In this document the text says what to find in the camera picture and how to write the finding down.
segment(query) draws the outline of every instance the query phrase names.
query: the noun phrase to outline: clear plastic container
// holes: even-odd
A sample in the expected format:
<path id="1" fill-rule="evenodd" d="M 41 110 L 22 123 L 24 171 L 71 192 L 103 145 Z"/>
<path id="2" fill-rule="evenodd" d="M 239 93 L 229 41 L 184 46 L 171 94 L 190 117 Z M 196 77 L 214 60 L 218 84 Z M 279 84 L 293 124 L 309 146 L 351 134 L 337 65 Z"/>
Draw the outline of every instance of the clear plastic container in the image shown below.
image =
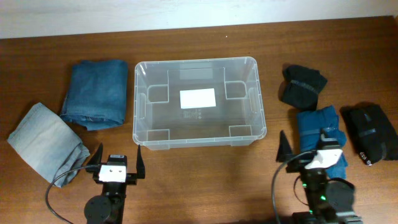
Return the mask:
<path id="1" fill-rule="evenodd" d="M 252 57 L 140 62 L 132 138 L 151 150 L 247 146 L 266 133 Z"/>

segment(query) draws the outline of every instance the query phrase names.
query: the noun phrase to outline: blue folded cloth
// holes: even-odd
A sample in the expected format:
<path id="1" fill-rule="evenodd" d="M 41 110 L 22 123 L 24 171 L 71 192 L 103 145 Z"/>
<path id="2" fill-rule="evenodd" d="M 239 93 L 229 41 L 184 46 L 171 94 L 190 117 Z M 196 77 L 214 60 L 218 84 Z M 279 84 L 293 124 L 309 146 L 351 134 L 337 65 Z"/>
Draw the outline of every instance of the blue folded cloth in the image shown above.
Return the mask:
<path id="1" fill-rule="evenodd" d="M 300 133 L 300 150 L 302 152 L 316 149 L 320 140 L 320 130 L 324 129 L 329 138 L 336 138 L 340 146 L 346 144 L 344 132 L 338 129 L 339 117 L 333 106 L 328 106 L 322 110 L 304 111 L 297 114 L 298 131 Z M 346 167 L 348 163 L 341 155 L 339 161 L 328 168 L 326 173 L 330 178 L 346 178 Z"/>
<path id="2" fill-rule="evenodd" d="M 89 131 L 122 125 L 127 76 L 127 63 L 122 60 L 82 61 L 74 65 L 60 117 Z"/>
<path id="3" fill-rule="evenodd" d="M 41 103 L 29 110 L 7 141 L 49 183 L 80 167 L 90 155 L 69 126 Z M 65 175 L 55 185 L 62 187 L 76 175 L 77 171 Z"/>

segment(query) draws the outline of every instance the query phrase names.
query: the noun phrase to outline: black cable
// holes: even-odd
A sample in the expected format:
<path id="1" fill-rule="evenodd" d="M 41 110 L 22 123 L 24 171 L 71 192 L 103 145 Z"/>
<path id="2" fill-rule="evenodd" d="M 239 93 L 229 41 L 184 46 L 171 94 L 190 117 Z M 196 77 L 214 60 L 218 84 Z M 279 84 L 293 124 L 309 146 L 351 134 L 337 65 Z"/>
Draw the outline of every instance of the black cable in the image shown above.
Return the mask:
<path id="1" fill-rule="evenodd" d="M 279 171 L 286 166 L 286 164 L 292 162 L 293 160 L 299 158 L 300 156 L 307 155 L 307 154 L 314 154 L 316 151 L 307 151 L 307 152 L 302 152 L 288 160 L 286 160 L 284 163 L 282 163 L 278 169 L 275 171 L 275 174 L 272 178 L 272 185 L 271 185 L 271 198 L 272 198 L 272 206 L 274 207 L 274 213 L 275 213 L 275 218 L 277 224 L 280 224 L 279 216 L 278 216 L 278 211 L 276 209 L 276 202 L 275 202 L 275 182 L 276 182 L 276 177 L 278 176 Z"/>
<path id="2" fill-rule="evenodd" d="M 303 202 L 302 200 L 299 199 L 299 196 L 297 196 L 297 193 L 296 193 L 296 184 L 297 184 L 297 181 L 299 180 L 300 177 L 301 177 L 301 176 L 298 176 L 298 177 L 296 178 L 296 180 L 294 181 L 293 192 L 294 192 L 294 195 L 296 196 L 297 200 L 299 200 L 299 202 L 301 202 L 301 203 L 303 203 L 304 205 L 308 206 L 307 203 L 305 203 L 305 202 Z"/>
<path id="3" fill-rule="evenodd" d="M 71 221 L 67 220 L 66 218 L 63 218 L 62 216 L 60 216 L 57 212 L 54 211 L 54 209 L 51 207 L 50 203 L 49 203 L 49 192 L 51 187 L 54 185 L 54 183 L 56 183 L 57 180 L 59 180 L 61 177 L 63 177 L 64 175 L 67 175 L 71 172 L 75 172 L 77 170 L 81 170 L 81 169 L 86 169 L 86 168 L 91 168 L 91 167 L 98 167 L 100 165 L 88 165 L 88 166 L 81 166 L 81 167 L 77 167 L 74 169 L 71 169 L 69 171 L 64 172 L 63 174 L 59 175 L 57 178 L 55 178 L 52 183 L 49 185 L 49 187 L 47 187 L 47 190 L 45 191 L 45 195 L 44 195 L 44 199 L 45 199 L 45 204 L 47 205 L 47 208 L 49 208 L 49 210 L 59 219 L 61 219 L 62 221 L 69 223 L 69 224 L 73 224 Z"/>

